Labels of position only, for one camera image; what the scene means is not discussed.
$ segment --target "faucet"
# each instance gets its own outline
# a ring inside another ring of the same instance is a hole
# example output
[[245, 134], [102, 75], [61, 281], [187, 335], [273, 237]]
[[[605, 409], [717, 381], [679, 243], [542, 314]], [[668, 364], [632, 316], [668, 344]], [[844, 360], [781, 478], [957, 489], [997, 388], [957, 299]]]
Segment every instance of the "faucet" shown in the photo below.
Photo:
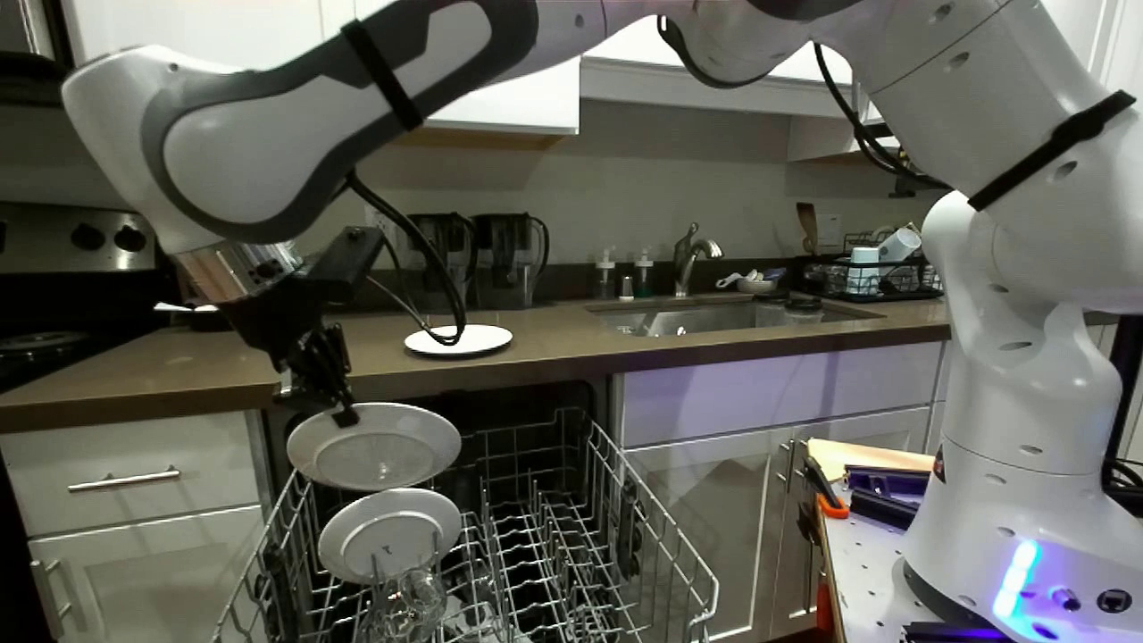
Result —
[[694, 272], [694, 260], [699, 260], [699, 257], [723, 257], [723, 247], [713, 240], [694, 240], [694, 232], [683, 237], [683, 243], [676, 249], [676, 265], [683, 260], [683, 272], [676, 281], [676, 299], [691, 297], [691, 272]]

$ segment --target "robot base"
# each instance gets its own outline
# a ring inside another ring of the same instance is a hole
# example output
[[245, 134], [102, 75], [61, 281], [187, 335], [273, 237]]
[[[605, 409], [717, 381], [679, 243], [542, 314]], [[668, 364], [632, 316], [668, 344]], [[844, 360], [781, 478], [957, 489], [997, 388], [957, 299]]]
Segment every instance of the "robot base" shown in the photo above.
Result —
[[1143, 520], [1101, 489], [1118, 376], [1083, 310], [1017, 299], [966, 196], [925, 221], [955, 314], [942, 452], [902, 561], [1012, 639], [1143, 639]]

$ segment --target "coffee maker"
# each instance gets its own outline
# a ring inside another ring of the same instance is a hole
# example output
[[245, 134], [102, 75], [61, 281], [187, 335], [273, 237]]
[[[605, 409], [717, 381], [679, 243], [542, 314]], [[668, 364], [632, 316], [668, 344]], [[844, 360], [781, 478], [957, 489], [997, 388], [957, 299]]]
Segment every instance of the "coffee maker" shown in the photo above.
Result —
[[542, 218], [474, 215], [474, 307], [531, 307], [541, 275], [550, 260], [550, 227]]
[[[470, 268], [474, 268], [474, 249], [470, 249], [470, 221], [462, 218], [456, 212], [438, 212], [438, 215], [410, 215], [410, 221], [420, 227], [427, 247], [438, 253], [445, 265], [445, 277], [454, 277], [462, 299], [468, 304], [468, 285], [470, 285]], [[418, 307], [420, 310], [449, 310], [445, 299], [445, 281], [438, 272], [431, 272], [427, 257], [420, 247], [408, 240], [408, 257], [410, 257], [410, 275], [418, 277]]]

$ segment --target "dish rack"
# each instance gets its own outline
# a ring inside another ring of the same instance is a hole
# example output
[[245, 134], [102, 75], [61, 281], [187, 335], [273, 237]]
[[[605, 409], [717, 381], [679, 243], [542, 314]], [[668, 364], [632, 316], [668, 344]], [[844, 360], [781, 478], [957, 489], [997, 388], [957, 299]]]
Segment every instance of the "dish rack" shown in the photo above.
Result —
[[[587, 409], [470, 431], [431, 484], [466, 510], [431, 566], [466, 627], [431, 643], [706, 639], [713, 572]], [[288, 474], [211, 643], [383, 643], [377, 589], [327, 577], [316, 550], [344, 500]]]

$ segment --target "kitchen sink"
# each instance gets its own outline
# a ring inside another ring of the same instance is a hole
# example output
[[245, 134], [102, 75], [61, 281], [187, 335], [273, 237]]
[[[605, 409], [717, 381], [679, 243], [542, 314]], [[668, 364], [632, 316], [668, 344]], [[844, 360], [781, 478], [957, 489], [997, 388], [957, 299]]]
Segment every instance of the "kitchen sink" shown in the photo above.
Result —
[[618, 304], [592, 310], [607, 330], [623, 335], [694, 335], [723, 330], [785, 330], [785, 326], [827, 326], [879, 316], [855, 307], [823, 304], [823, 310], [785, 310], [761, 299], [662, 299], [662, 304]]

